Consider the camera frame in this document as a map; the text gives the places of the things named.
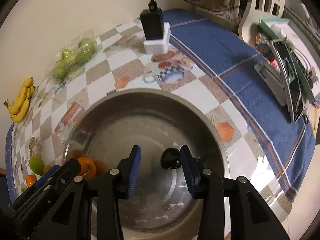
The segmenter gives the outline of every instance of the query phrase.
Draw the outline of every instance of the cream wall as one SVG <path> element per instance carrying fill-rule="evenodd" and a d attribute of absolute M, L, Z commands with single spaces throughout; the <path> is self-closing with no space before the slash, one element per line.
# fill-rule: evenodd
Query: cream wall
<path fill-rule="evenodd" d="M 162 9 L 193 9 L 180 0 L 156 0 Z M 52 55 L 80 33 L 102 34 L 139 16 L 148 0 L 19 0 L 0 28 L 0 102 L 12 102 L 30 76 L 38 85 Z M 5 168 L 5 137 L 11 125 L 0 107 L 0 167 Z"/>

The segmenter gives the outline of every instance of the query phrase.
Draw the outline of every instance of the metal screw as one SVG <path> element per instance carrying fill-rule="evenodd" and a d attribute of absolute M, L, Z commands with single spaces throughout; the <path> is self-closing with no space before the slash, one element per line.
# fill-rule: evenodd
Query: metal screw
<path fill-rule="evenodd" d="M 238 180 L 239 180 L 241 183 L 246 183 L 246 182 L 248 181 L 248 179 L 247 179 L 246 177 L 244 177 L 244 176 L 240 176 L 240 177 L 238 178 Z"/>
<path fill-rule="evenodd" d="M 117 175 L 117 174 L 119 174 L 119 170 L 118 170 L 118 169 L 112 169 L 112 170 L 110 171 L 110 174 L 111 174 L 111 175 Z"/>
<path fill-rule="evenodd" d="M 51 187 L 50 185 L 46 186 L 46 187 L 43 189 L 43 192 L 47 191 L 50 187 Z"/>
<path fill-rule="evenodd" d="M 74 179 L 73 179 L 73 181 L 76 182 L 76 183 L 78 183 L 78 182 L 81 182 L 82 179 L 83 179 L 82 176 L 75 176 Z"/>
<path fill-rule="evenodd" d="M 210 170 L 210 169 L 203 169 L 202 173 L 203 173 L 204 175 L 210 175 L 210 174 L 212 173 L 212 170 Z"/>

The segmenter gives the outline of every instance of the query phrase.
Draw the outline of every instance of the blue gripper pad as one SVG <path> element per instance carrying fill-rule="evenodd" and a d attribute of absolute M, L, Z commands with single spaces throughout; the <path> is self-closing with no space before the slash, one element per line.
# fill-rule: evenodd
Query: blue gripper pad
<path fill-rule="evenodd" d="M 186 145 L 182 146 L 180 149 L 180 161 L 188 191 L 192 197 L 195 197 L 196 187 L 200 183 L 201 175 L 196 165 L 196 159 L 192 157 L 191 152 Z"/>
<path fill-rule="evenodd" d="M 139 171 L 139 166 L 141 161 L 141 148 L 137 145 L 134 145 L 129 158 L 131 158 L 132 154 L 134 154 L 134 157 L 132 158 L 131 170 L 128 174 L 128 188 L 127 188 L 128 197 L 132 195 L 136 187 L 138 171 Z"/>

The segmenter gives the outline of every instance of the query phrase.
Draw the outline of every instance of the blue cloth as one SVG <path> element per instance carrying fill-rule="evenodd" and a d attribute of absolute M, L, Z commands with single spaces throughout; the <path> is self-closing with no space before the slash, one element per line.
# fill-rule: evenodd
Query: blue cloth
<path fill-rule="evenodd" d="M 7 133 L 7 137 L 5 139 L 5 173 L 7 177 L 7 185 L 9 196 L 11 202 L 14 202 L 17 199 L 17 192 L 14 186 L 13 180 L 13 168 L 12 168 L 12 130 L 13 130 L 13 123 L 9 128 Z"/>
<path fill-rule="evenodd" d="M 222 81 L 214 80 L 246 119 L 293 201 L 315 149 L 311 125 L 302 118 L 290 122 L 287 106 L 279 105 L 253 68 L 263 57 L 231 31 L 185 10 L 164 11 L 163 16 L 171 26 L 170 43 L 212 77 L 220 76 Z"/>

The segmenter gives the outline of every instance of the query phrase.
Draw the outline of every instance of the banana bunch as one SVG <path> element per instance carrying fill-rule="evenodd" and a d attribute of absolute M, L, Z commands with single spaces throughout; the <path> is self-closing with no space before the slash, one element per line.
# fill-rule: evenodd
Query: banana bunch
<path fill-rule="evenodd" d="M 30 100 L 35 90 L 36 87 L 33 85 L 33 78 L 27 78 L 20 88 L 14 104 L 10 105 L 8 99 L 3 103 L 8 108 L 10 118 L 13 122 L 19 123 L 23 120 L 29 109 Z"/>

